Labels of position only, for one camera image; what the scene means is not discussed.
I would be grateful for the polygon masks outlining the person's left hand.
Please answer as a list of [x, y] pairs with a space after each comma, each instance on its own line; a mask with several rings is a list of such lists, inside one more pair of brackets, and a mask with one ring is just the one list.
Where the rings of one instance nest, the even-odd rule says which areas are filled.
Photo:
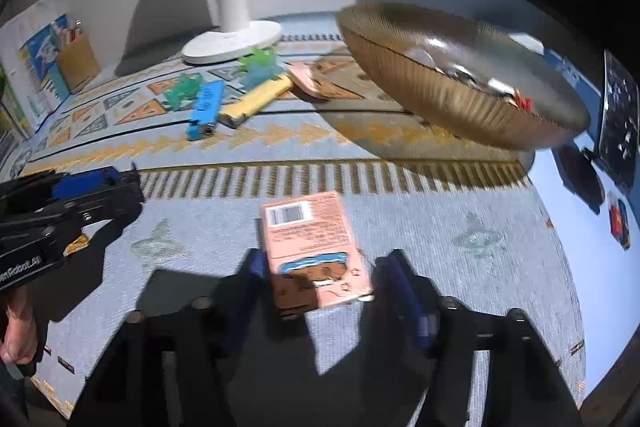
[[1, 313], [8, 320], [3, 334], [1, 358], [6, 363], [28, 364], [38, 347], [34, 309], [25, 286], [1, 298]]

